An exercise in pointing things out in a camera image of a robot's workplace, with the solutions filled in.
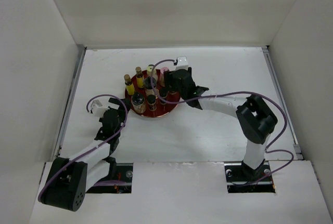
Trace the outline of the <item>cream squeeze bottle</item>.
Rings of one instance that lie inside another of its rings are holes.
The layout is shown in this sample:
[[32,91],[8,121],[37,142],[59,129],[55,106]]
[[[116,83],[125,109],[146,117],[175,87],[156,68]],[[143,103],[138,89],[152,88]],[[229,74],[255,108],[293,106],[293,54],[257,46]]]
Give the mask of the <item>cream squeeze bottle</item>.
[[158,74],[157,74],[157,71],[156,71],[156,69],[152,69],[153,68],[153,64],[149,64],[148,66],[147,66],[147,76],[150,76],[150,77],[153,77],[153,78],[155,78],[156,80],[158,80]]

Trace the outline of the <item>yellow label bottle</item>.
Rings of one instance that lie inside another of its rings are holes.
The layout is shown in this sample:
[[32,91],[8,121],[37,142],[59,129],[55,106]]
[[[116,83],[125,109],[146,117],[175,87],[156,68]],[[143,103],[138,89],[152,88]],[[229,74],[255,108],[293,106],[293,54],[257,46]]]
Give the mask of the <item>yellow label bottle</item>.
[[124,75],[124,82],[125,82],[126,91],[127,91],[128,95],[130,95],[130,96],[134,95],[135,87],[133,85],[131,77],[128,74]]
[[135,72],[136,72],[137,87],[140,89],[143,89],[144,88],[144,75],[143,75],[141,67],[136,67]]

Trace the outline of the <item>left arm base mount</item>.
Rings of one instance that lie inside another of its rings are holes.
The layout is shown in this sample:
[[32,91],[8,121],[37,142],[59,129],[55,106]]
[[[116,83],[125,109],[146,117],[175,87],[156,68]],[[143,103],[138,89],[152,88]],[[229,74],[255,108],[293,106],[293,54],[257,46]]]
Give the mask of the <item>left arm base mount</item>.
[[133,163],[117,163],[113,157],[104,159],[109,165],[109,173],[101,178],[86,193],[128,194],[132,192]]

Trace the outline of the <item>dark lid nut jar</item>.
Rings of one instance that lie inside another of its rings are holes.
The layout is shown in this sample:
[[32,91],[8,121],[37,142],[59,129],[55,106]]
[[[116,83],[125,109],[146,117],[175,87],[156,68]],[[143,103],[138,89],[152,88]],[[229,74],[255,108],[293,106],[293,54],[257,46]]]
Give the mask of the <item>dark lid nut jar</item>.
[[135,92],[131,97],[133,109],[138,114],[143,114],[146,111],[146,103],[143,94]]

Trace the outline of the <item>yellow label bottle front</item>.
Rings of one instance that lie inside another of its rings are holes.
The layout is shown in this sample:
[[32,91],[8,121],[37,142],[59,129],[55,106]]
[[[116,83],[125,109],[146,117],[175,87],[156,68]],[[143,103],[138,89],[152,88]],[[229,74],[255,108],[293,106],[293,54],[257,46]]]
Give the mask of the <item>yellow label bottle front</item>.
[[124,75],[124,82],[125,82],[126,91],[127,91],[128,95],[130,95],[130,96],[134,95],[135,87],[133,85],[131,77],[128,74]]

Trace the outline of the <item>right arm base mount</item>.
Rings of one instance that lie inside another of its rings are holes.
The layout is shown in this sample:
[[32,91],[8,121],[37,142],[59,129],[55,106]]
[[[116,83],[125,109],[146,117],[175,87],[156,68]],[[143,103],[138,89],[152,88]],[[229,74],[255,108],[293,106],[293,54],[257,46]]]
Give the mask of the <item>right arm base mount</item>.
[[275,193],[272,176],[255,183],[271,172],[268,162],[265,162],[254,176],[247,176],[242,171],[241,163],[225,163],[224,169],[228,193]]

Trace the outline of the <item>black grinder top jar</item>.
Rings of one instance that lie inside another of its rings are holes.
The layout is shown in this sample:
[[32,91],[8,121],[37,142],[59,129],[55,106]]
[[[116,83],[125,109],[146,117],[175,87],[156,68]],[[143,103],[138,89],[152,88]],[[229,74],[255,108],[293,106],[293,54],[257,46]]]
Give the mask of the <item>black grinder top jar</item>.
[[157,88],[157,81],[154,77],[146,77],[144,79],[144,89],[145,95],[148,97],[149,95],[157,96],[158,88]]

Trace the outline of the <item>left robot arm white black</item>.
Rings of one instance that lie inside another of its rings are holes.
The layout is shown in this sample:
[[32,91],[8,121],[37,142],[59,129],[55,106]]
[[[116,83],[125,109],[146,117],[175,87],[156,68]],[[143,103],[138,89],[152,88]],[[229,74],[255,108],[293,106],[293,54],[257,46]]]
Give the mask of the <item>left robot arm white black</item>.
[[77,211],[86,192],[100,180],[113,181],[117,175],[116,162],[111,157],[119,144],[131,108],[128,98],[108,95],[109,102],[118,107],[104,107],[95,96],[86,105],[87,112],[99,118],[102,126],[95,139],[85,149],[68,158],[52,162],[45,186],[37,200],[53,207]]

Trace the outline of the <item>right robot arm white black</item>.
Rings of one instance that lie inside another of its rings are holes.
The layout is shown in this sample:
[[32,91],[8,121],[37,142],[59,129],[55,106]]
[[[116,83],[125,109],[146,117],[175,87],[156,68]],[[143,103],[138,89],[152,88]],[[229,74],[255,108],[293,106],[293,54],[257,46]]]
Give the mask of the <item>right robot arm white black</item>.
[[163,76],[167,90],[178,92],[190,107],[220,112],[239,121],[247,138],[241,174],[247,180],[254,180],[260,174],[267,141],[278,122],[262,97],[252,94],[241,100],[229,96],[208,98],[205,92],[209,89],[195,84],[190,68],[166,71]]

